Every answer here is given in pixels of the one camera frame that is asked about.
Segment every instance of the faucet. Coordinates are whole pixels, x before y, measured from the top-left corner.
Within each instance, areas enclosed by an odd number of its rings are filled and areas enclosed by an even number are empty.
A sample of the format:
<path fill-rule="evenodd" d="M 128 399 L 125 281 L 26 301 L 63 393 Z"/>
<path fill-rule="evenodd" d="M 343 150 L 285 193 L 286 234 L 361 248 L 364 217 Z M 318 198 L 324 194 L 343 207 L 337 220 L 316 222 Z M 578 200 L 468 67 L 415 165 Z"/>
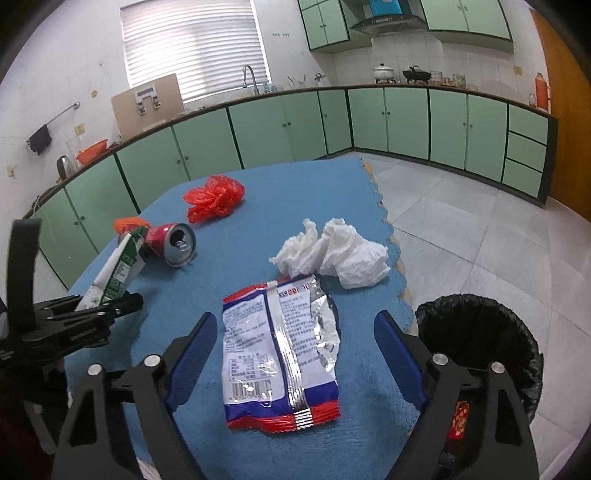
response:
<path fill-rule="evenodd" d="M 244 82 L 242 84 L 242 88 L 246 88 L 248 86 L 246 85 L 246 68 L 248 68 L 251 71 L 252 86 L 255 88 L 255 95 L 260 95 L 258 87 L 256 86 L 255 73 L 252 71 L 252 67 L 250 65 L 244 65 L 242 67 L 242 73 L 244 74 Z"/>

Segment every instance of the countertop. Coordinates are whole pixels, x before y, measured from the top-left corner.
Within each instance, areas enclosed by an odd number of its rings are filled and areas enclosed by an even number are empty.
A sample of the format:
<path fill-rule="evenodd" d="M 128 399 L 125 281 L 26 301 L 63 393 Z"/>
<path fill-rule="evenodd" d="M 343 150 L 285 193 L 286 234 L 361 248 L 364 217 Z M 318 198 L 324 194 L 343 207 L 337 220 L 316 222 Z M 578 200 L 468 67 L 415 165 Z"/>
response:
<path fill-rule="evenodd" d="M 86 170 L 88 170 L 89 168 L 92 168 L 95 164 L 97 164 L 101 160 L 110 157 L 114 152 L 117 152 L 117 151 L 121 150 L 122 148 L 125 148 L 128 145 L 130 145 L 134 142 L 137 142 L 138 140 L 141 140 L 142 138 L 149 137 L 153 133 L 156 133 L 160 130 L 164 130 L 165 128 L 169 128 L 172 125 L 176 125 L 176 124 L 183 122 L 185 120 L 188 120 L 190 118 L 194 118 L 199 115 L 204 115 L 206 113 L 209 113 L 209 112 L 212 112 L 215 110 L 219 110 L 220 108 L 227 108 L 227 107 L 230 107 L 233 105 L 237 105 L 239 103 L 253 102 L 256 100 L 260 100 L 261 98 L 289 95 L 291 93 L 318 92 L 318 91 L 322 91 L 322 90 L 341 90 L 341 89 L 351 90 L 351 89 L 357 89 L 357 88 L 429 88 L 432 90 L 446 90 L 449 92 L 470 93 L 471 95 L 478 95 L 478 96 L 490 98 L 493 100 L 500 100 L 501 102 L 505 102 L 510 105 L 518 106 L 520 108 L 523 108 L 525 110 L 529 110 L 530 112 L 537 113 L 537 114 L 545 116 L 547 118 L 551 117 L 551 115 L 549 115 L 547 112 L 541 111 L 537 108 L 532 108 L 529 105 L 526 105 L 524 103 L 516 102 L 514 100 L 503 98 L 503 97 L 500 97 L 497 95 L 491 95 L 489 93 L 477 92 L 477 91 L 469 90 L 469 89 L 440 86 L 440 85 L 422 85 L 422 84 L 418 84 L 418 83 L 417 84 L 414 84 L 414 83 L 396 83 L 396 84 L 368 83 L 368 84 L 344 85 L 344 86 L 335 86 L 335 87 L 310 87 L 310 88 L 302 88 L 302 89 L 294 89 L 294 90 L 282 90 L 281 92 L 276 92 L 276 93 L 267 93 L 264 95 L 257 95 L 257 96 L 253 95 L 253 96 L 248 96 L 248 97 L 244 97 L 244 98 L 239 98 L 236 100 L 230 100 L 228 102 L 217 103 L 215 105 L 208 106 L 206 108 L 201 108 L 199 110 L 182 113 L 181 115 L 176 117 L 174 120 L 171 120 L 170 122 L 166 122 L 164 124 L 158 125 L 157 127 L 154 127 L 153 129 L 143 132 L 141 135 L 137 135 L 133 138 L 130 138 L 128 140 L 125 140 L 119 144 L 116 144 L 116 145 L 110 147 L 109 149 L 107 149 L 107 151 L 105 153 L 103 153 L 95 161 L 93 161 L 89 165 L 86 165 L 85 167 L 81 168 L 76 173 L 74 173 L 73 175 L 71 175 L 70 177 L 65 179 L 64 181 L 60 182 L 59 184 L 55 185 L 54 187 L 51 187 L 51 188 L 47 189 L 46 191 L 44 191 L 34 203 L 36 203 L 37 208 L 39 208 L 50 197 L 52 197 L 53 194 L 55 194 L 56 192 L 61 190 L 62 187 L 64 187 L 68 183 L 70 183 L 72 180 L 77 178 L 79 175 L 82 175 Z M 29 210 L 29 212 L 27 212 L 27 214 L 24 217 L 29 218 L 32 214 L 33 214 L 33 209 L 31 208 L 31 210 Z"/>

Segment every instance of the can opening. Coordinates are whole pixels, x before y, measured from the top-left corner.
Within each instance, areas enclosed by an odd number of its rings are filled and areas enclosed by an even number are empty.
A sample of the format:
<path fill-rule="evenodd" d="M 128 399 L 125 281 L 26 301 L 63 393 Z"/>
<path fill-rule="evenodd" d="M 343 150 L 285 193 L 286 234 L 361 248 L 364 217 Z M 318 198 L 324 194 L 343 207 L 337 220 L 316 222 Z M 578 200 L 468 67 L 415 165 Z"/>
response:
<path fill-rule="evenodd" d="M 191 248 L 191 246 L 185 241 L 185 234 L 182 230 L 175 230 L 172 232 L 169 241 L 173 247 L 178 248 L 181 252 L 186 252 Z"/>

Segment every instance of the black garbage bag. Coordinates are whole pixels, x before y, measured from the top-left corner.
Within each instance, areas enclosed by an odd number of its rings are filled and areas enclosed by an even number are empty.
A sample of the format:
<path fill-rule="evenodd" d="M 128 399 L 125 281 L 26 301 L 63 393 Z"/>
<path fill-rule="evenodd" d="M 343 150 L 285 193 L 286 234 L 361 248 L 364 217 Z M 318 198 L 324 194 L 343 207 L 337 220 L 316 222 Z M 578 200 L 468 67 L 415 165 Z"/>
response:
<path fill-rule="evenodd" d="M 495 300 L 461 294 L 423 303 L 416 311 L 418 336 L 433 353 L 467 368 L 501 362 L 533 421 L 542 395 L 543 355 L 529 329 Z"/>

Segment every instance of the blue table cover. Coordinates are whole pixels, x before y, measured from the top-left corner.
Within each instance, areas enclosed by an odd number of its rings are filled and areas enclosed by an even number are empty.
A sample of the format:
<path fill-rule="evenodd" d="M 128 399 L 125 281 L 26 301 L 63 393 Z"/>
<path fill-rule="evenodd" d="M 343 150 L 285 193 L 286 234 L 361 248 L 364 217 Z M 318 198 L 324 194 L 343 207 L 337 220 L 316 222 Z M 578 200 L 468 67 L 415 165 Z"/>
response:
<path fill-rule="evenodd" d="M 161 259 L 147 262 L 130 290 L 144 296 L 141 312 L 119 319 L 109 345 L 82 349 L 66 358 L 70 388 L 92 363 L 107 370 L 136 365 L 162 353 L 188 334 L 205 311 L 217 317 L 218 337 L 190 400 L 174 418 L 189 449 L 211 480 L 218 479 L 381 479 L 400 454 L 418 413 L 406 403 L 376 345 L 375 315 L 390 311 L 403 330 L 413 318 L 399 295 L 406 280 L 396 269 L 372 288 L 346 291 L 330 279 L 326 290 L 339 311 L 342 343 L 336 364 L 341 418 L 289 434 L 231 431 L 222 403 L 222 298 L 251 284 L 278 278 L 269 263 L 283 242 L 303 230 L 310 218 L 322 231 L 331 218 L 344 218 L 368 240 L 386 245 L 389 262 L 400 250 L 389 241 L 381 195 L 359 157 L 253 168 L 229 174 L 246 188 L 243 203 L 227 218 L 194 225 L 197 256 L 181 269 Z M 205 179 L 181 184 L 146 208 L 152 225 L 187 222 L 183 194 Z M 113 240 L 89 265 L 70 292 L 83 294 L 108 256 Z M 150 461 L 135 407 L 126 415 L 139 458 Z"/>

